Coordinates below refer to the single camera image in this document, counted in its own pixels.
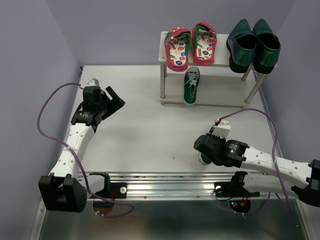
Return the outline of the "pink flip-flop with letters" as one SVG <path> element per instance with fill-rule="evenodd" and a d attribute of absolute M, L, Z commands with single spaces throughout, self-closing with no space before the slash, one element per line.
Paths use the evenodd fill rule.
<path fill-rule="evenodd" d="M 199 66 L 210 66 L 215 61 L 216 30 L 207 22 L 197 23 L 191 32 L 192 58 Z"/>

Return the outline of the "green canvas sneaker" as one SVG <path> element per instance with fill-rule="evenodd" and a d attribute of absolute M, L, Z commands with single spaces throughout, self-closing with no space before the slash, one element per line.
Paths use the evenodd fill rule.
<path fill-rule="evenodd" d="M 207 131 L 207 134 L 212 134 L 213 133 L 213 131 L 215 130 L 215 126 L 213 125 L 208 131 Z M 204 155 L 203 153 L 199 153 L 198 154 L 198 159 L 199 159 L 199 162 L 201 163 L 201 164 L 203 164 L 203 165 L 209 165 L 211 162 L 212 162 L 212 160 L 208 157 L 208 156 L 206 156 L 206 155 Z"/>
<path fill-rule="evenodd" d="M 183 80 L 183 101 L 187 105 L 193 105 L 196 102 L 200 77 L 200 70 L 196 66 L 190 67 L 185 72 Z"/>

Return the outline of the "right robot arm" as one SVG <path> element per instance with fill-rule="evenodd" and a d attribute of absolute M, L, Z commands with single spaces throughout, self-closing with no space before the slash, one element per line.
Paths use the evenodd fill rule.
<path fill-rule="evenodd" d="M 287 194 L 301 202 L 320 205 L 320 162 L 298 162 L 273 157 L 237 140 L 201 135 L 193 145 L 208 157 L 207 164 L 236 167 L 229 182 L 218 182 L 219 198 L 258 197 L 261 192 Z"/>

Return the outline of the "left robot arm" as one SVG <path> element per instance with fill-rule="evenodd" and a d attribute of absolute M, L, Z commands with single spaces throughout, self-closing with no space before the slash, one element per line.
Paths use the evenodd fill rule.
<path fill-rule="evenodd" d="M 108 173 L 91 173 L 79 180 L 85 170 L 81 164 L 98 125 L 125 105 L 111 86 L 97 85 L 82 89 L 83 100 L 76 108 L 66 141 L 48 175 L 41 176 L 38 187 L 47 210 L 81 213 L 90 197 L 115 196 Z"/>

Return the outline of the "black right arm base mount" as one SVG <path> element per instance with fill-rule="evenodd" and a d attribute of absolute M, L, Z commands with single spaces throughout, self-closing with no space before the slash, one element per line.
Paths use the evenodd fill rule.
<path fill-rule="evenodd" d="M 259 191 L 248 191 L 244 188 L 245 177 L 248 176 L 245 171 L 237 171 L 230 181 L 215 182 L 213 193 L 218 198 L 259 197 Z"/>

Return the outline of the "green loafer shoe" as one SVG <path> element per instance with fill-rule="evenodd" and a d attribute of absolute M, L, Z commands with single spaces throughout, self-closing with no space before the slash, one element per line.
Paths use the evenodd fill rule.
<path fill-rule="evenodd" d="M 252 33 L 256 36 L 253 67 L 260 74 L 270 74 L 279 60 L 281 51 L 279 38 L 264 19 L 256 22 Z"/>
<path fill-rule="evenodd" d="M 240 20 L 230 32 L 226 47 L 229 51 L 229 67 L 235 73 L 245 73 L 255 57 L 257 37 L 246 19 Z"/>

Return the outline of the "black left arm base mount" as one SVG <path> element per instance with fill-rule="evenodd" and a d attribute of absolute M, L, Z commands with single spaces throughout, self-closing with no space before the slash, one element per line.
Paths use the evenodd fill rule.
<path fill-rule="evenodd" d="M 111 181 L 106 172 L 94 172 L 87 176 L 89 189 L 92 193 L 107 199 L 126 199 L 127 183 Z"/>

